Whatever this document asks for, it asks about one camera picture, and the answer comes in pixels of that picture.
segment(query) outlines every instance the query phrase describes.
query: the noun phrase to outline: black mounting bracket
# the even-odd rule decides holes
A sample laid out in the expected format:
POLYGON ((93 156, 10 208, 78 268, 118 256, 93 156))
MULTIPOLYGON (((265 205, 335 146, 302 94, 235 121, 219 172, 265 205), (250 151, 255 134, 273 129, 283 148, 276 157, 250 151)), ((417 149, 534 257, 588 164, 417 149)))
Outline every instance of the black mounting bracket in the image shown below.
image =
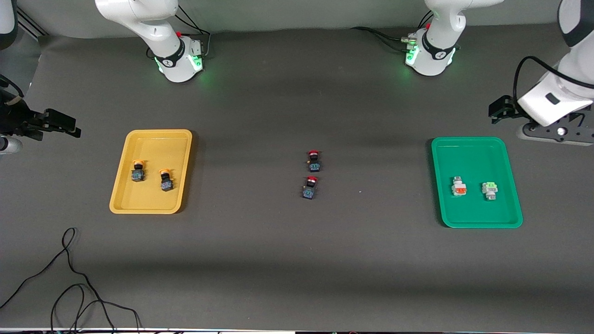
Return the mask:
POLYGON ((489 105, 489 117, 491 118, 491 124, 497 124, 500 120, 506 118, 529 118, 525 113, 516 109, 514 100, 509 95, 501 96, 489 105))
POLYGON ((592 144, 594 128, 587 126, 585 120, 586 114, 583 112, 572 112, 547 127, 536 122, 525 124, 522 133, 526 137, 553 139, 559 143, 571 141, 592 144))

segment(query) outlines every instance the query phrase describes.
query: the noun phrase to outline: wire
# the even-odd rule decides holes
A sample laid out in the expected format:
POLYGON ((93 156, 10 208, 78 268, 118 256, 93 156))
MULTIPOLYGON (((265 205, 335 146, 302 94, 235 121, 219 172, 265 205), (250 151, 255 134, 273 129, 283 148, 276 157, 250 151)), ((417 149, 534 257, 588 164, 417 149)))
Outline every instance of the wire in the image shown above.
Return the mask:
POLYGON ((429 22, 430 19, 433 18, 433 14, 431 14, 425 21, 423 21, 423 23, 421 23, 421 25, 419 26, 419 28, 421 28, 422 26, 426 25, 427 22, 429 22))
POLYGON ((144 53, 148 59, 154 59, 153 57, 149 56, 150 47, 147 47, 146 52, 144 53))
POLYGON ((175 17, 179 21, 182 21, 184 24, 186 24, 190 28, 193 28, 193 29, 198 30, 200 32, 200 34, 209 34, 210 35, 210 32, 208 32, 208 31, 206 31, 206 30, 201 29, 200 27, 198 27, 198 24, 196 24, 196 22, 194 22, 194 20, 192 20, 192 18, 188 15, 188 13, 181 6, 178 6, 178 7, 184 13, 184 15, 186 15, 186 17, 190 20, 190 22, 192 22, 192 24, 186 22, 183 18, 179 17, 178 14, 175 14, 175 17))
POLYGON ((590 89, 594 89, 594 84, 589 84, 589 83, 585 83, 579 80, 576 80, 572 77, 569 77, 566 74, 563 74, 559 71, 557 71, 555 68, 553 68, 552 66, 550 66, 549 64, 547 64, 546 62, 544 62, 543 60, 541 60, 538 57, 535 56, 527 56, 524 57, 519 63, 518 63, 518 67, 516 68, 516 73, 514 75, 514 86, 513 86, 513 99, 514 99, 514 104, 516 106, 516 109, 518 109, 521 113, 523 113, 526 116, 526 112, 522 109, 522 107, 518 104, 518 98, 517 98, 517 85, 518 85, 518 78, 520 77, 520 70, 522 69, 522 66, 524 65, 524 63, 527 60, 533 60, 535 61, 537 64, 539 64, 540 66, 544 67, 547 71, 555 74, 557 77, 562 78, 566 81, 569 81, 573 84, 576 84, 578 86, 582 86, 585 88, 590 88, 590 89))
MULTIPOLYGON (((78 307, 78 311, 77 311, 77 315, 80 313, 80 310, 83 308, 84 305, 84 289, 83 287, 86 287, 85 284, 82 283, 76 283, 76 284, 72 284, 71 286, 67 287, 66 290, 62 291, 62 293, 60 294, 60 296, 58 297, 58 299, 56 299, 56 301, 53 303, 52 306, 52 311, 50 312, 49 315, 49 326, 50 326, 50 333, 53 334, 53 317, 55 315, 56 312, 56 307, 58 306, 58 303, 60 302, 60 299, 62 299, 62 297, 66 294, 66 292, 68 292, 70 289, 72 288, 79 288, 80 289, 80 293, 81 293, 81 301, 80 301, 80 306, 78 307)), ((74 331, 76 332, 76 326, 78 323, 78 317, 74 320, 74 331)))
POLYGON ((208 42, 206 42, 206 52, 204 53, 204 56, 206 57, 208 55, 208 53, 210 52, 210 38, 213 37, 213 35, 208 34, 208 42))
POLYGON ((379 36, 381 36, 381 37, 383 37, 383 38, 386 38, 386 39, 389 39, 389 40, 395 40, 395 41, 397 41, 397 42, 399 42, 399 41, 400 41, 400 39, 399 39, 399 38, 397 38, 397 37, 392 37, 392 36, 390 36, 390 35, 384 34, 383 32, 381 32, 381 31, 379 31, 379 30, 376 30, 376 29, 373 29, 373 28, 369 28, 369 27, 352 27, 351 29, 355 29, 355 30, 364 30, 364 31, 368 31, 368 32, 370 32, 370 33, 372 33, 372 34, 379 35, 379 36))
POLYGON ((425 19, 427 18, 427 15, 431 14, 429 17, 433 16, 433 12, 432 11, 428 11, 423 18, 419 21, 419 25, 417 26, 417 28, 420 28, 423 26, 423 21, 425 21, 425 19))
MULTIPOLYGON (((89 286, 89 288, 93 291, 93 293, 95 294, 95 297, 97 297, 98 300, 101 300, 101 296, 99 296, 99 293, 97 292, 97 289, 95 289, 95 287, 93 286, 93 284, 91 284, 91 281, 89 280, 89 277, 87 276, 87 274, 85 273, 81 273, 78 272, 74 269, 74 266, 72 265, 72 258, 70 257, 70 251, 68 250, 68 245, 65 245, 64 243, 64 238, 66 237, 66 234, 68 233, 68 231, 72 231, 72 236, 70 237, 70 241, 68 242, 68 245, 70 245, 74 239, 74 236, 76 235, 76 230, 74 228, 68 228, 63 236, 62 236, 62 246, 64 247, 64 250, 66 251, 66 256, 68 257, 68 267, 70 268, 70 271, 72 271, 75 274, 81 275, 82 277, 84 277, 84 280, 87 282, 87 285, 89 286)), ((103 307, 103 313, 105 313, 105 319, 107 319, 109 325, 114 328, 114 325, 111 321, 111 319, 109 318, 108 315, 108 311, 107 308, 105 308, 104 303, 101 303, 101 306, 103 307)))
POLYGON ((182 21, 183 23, 185 23, 188 27, 200 31, 200 29, 198 27, 194 27, 190 23, 187 23, 183 18, 179 17, 177 14, 175 14, 175 17, 178 18, 179 21, 182 21))
POLYGON ((56 254, 56 256, 53 257, 53 259, 48 263, 48 265, 45 266, 39 273, 37 273, 37 274, 35 274, 33 276, 30 276, 30 277, 25 278, 25 280, 23 281, 23 283, 21 283, 21 285, 18 286, 17 290, 14 291, 14 293, 10 297, 8 297, 8 299, 2 305, 0 305, 0 310, 3 309, 6 306, 6 304, 8 304, 14 298, 14 296, 16 296, 16 294, 19 291, 21 291, 21 288, 23 287, 23 285, 25 285, 25 283, 27 283, 28 280, 33 279, 33 278, 41 275, 42 273, 44 273, 46 270, 48 270, 48 268, 50 268, 52 266, 52 264, 56 261, 56 259, 60 255, 64 254, 64 252, 66 252, 66 248, 69 247, 71 243, 72 243, 72 240, 70 240, 70 242, 66 245, 66 247, 64 247, 64 249, 62 249, 58 254, 56 254))
POLYGON ((10 86, 13 86, 14 89, 16 89, 16 91, 20 97, 25 97, 25 94, 23 94, 23 91, 17 86, 17 84, 13 83, 9 78, 6 78, 4 75, 0 74, 0 80, 5 81, 10 86))
POLYGON ((397 47, 395 47, 392 44, 389 44, 388 43, 388 40, 398 41, 399 42, 400 41, 399 38, 392 37, 390 35, 386 35, 386 34, 382 33, 381 31, 378 31, 378 30, 372 29, 372 28, 368 28, 368 27, 353 27, 351 29, 368 31, 368 32, 372 33, 375 37, 377 37, 377 39, 379 39, 380 42, 382 42, 383 44, 385 44, 388 48, 390 48, 390 49, 392 49, 394 51, 398 51, 398 52, 405 52, 404 50, 398 49, 397 47))
POLYGON ((188 13, 185 12, 185 10, 179 6, 179 9, 184 13, 184 15, 186 15, 187 18, 189 18, 190 22, 192 22, 192 24, 194 24, 194 27, 196 29, 198 29, 198 31, 200 31, 201 33, 207 33, 210 35, 210 33, 206 30, 200 29, 200 27, 198 27, 198 24, 196 24, 196 22, 194 22, 194 20, 192 20, 192 18, 188 15, 188 13))
POLYGON ((107 305, 115 306, 117 308, 121 308, 123 310, 127 310, 127 311, 130 311, 130 312, 134 313, 134 320, 136 322, 136 330, 138 332, 140 332, 140 327, 142 327, 143 325, 142 325, 142 322, 140 320, 140 316, 138 315, 138 312, 136 312, 134 309, 129 308, 129 307, 125 307, 125 306, 118 305, 116 303, 112 303, 112 302, 109 302, 109 301, 101 301, 101 300, 94 300, 94 301, 88 303, 87 306, 85 306, 85 308, 82 311, 80 311, 80 308, 79 308, 78 309, 77 316, 76 316, 76 319, 74 320, 74 323, 70 327, 71 329, 74 328, 74 331, 76 332, 76 326, 75 326, 76 322, 83 316, 83 314, 87 311, 87 309, 91 305, 93 305, 95 303, 101 303, 101 304, 107 304, 107 305))
POLYGON ((19 293, 19 291, 21 290, 21 288, 25 285, 25 283, 27 283, 28 280, 33 279, 33 278, 41 275, 42 273, 44 273, 46 270, 48 270, 48 268, 51 267, 51 265, 53 265, 53 263, 56 261, 56 259, 60 255, 66 253, 67 258, 68 258, 68 267, 70 268, 70 271, 72 271, 73 273, 78 274, 78 275, 81 275, 82 277, 84 277, 86 283, 75 283, 75 284, 70 285, 69 287, 66 288, 66 290, 64 290, 60 294, 60 296, 58 297, 58 299, 56 299, 56 301, 53 304, 52 311, 50 312, 50 326, 51 326, 51 329, 52 329, 52 331, 50 333, 53 334, 53 318, 54 318, 54 314, 55 314, 55 311, 56 311, 56 308, 58 306, 58 303, 59 303, 60 299, 70 289, 73 289, 75 287, 78 287, 80 289, 80 291, 81 291, 81 297, 82 298, 81 298, 81 304, 78 307, 77 316, 76 316, 76 318, 74 320, 74 323, 71 326, 71 329, 74 328, 74 332, 77 331, 78 321, 79 321, 80 317, 88 309, 88 307, 91 306, 94 303, 101 303, 101 306, 103 308, 103 314, 105 315, 105 319, 108 321, 109 326, 111 326, 111 328, 113 330, 115 330, 115 326, 113 325, 113 322, 109 318, 109 314, 108 314, 107 308, 105 307, 106 304, 107 305, 114 306, 114 307, 118 307, 118 308, 123 309, 123 310, 128 310, 128 311, 133 312, 134 313, 134 318, 135 318, 135 321, 136 321, 137 330, 140 332, 140 327, 142 327, 142 322, 140 321, 140 316, 138 315, 138 312, 136 312, 132 308, 124 307, 124 306, 121 306, 121 305, 118 305, 118 304, 115 304, 115 303, 112 303, 112 302, 103 300, 99 296, 99 293, 97 292, 97 289, 95 289, 95 287, 93 286, 93 284, 91 284, 89 277, 85 273, 79 272, 76 269, 74 269, 74 266, 72 265, 72 258, 70 256, 69 247, 72 244, 75 236, 76 236, 76 229, 75 228, 68 228, 64 232, 64 234, 62 235, 62 250, 60 252, 58 252, 58 254, 56 254, 52 258, 52 260, 39 273, 26 278, 21 283, 21 285, 18 286, 18 288, 16 289, 16 291, 14 291, 14 293, 10 297, 8 297, 8 299, 2 305, 0 305, 0 309, 2 309, 3 307, 5 307, 19 293), (83 308, 83 304, 84 304, 85 293, 84 293, 84 289, 83 288, 88 288, 89 290, 93 291, 95 297, 97 298, 96 300, 94 300, 94 301, 90 302, 89 304, 87 304, 87 306, 84 307, 84 308, 83 308))

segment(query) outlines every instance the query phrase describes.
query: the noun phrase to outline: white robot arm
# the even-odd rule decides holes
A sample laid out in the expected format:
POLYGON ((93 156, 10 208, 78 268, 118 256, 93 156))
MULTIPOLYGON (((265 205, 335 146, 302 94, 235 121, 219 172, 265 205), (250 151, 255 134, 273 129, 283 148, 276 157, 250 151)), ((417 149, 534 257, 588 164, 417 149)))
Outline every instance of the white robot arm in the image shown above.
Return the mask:
POLYGON ((4 50, 9 47, 16 38, 16 0, 0 0, 0 50, 4 50))
POLYGON ((179 37, 167 21, 178 10, 178 0, 95 0, 105 18, 139 35, 150 47, 167 79, 188 81, 203 69, 202 48, 197 40, 179 37))
POLYGON ((451 63, 456 42, 466 27, 463 10, 488 7, 502 3, 504 0, 425 0, 427 7, 433 12, 431 27, 421 28, 409 34, 415 38, 418 46, 406 58, 406 64, 422 75, 441 74, 451 63))
MULTIPOLYGON (((571 48, 558 65, 559 72, 583 83, 594 84, 594 1, 563 0, 558 22, 571 48)), ((518 104, 538 124, 549 126, 563 116, 592 104, 594 89, 547 72, 518 104)))

